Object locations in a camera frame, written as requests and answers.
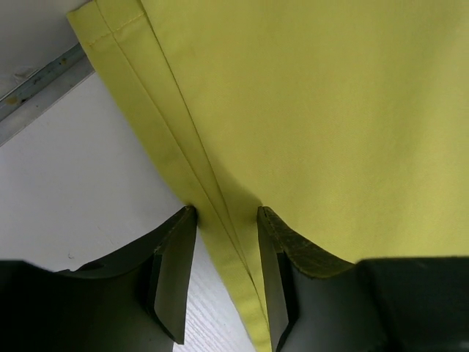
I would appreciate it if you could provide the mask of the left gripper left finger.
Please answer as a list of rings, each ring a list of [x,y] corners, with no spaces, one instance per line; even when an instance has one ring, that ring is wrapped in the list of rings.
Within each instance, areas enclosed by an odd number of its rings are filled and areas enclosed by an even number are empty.
[[[1,262],[3,351],[171,351],[185,339],[196,210],[79,269]]]

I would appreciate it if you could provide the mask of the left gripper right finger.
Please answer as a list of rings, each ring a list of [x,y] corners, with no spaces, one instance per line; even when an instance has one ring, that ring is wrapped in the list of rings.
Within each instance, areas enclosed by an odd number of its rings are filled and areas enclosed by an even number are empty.
[[[468,259],[349,263],[257,211],[274,351],[466,351]]]

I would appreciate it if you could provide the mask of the yellow trousers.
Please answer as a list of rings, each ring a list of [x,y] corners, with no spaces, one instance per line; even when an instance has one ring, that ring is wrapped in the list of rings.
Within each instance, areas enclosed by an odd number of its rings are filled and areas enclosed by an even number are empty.
[[[256,211],[343,260],[468,253],[466,1],[91,1],[67,16],[271,349]]]

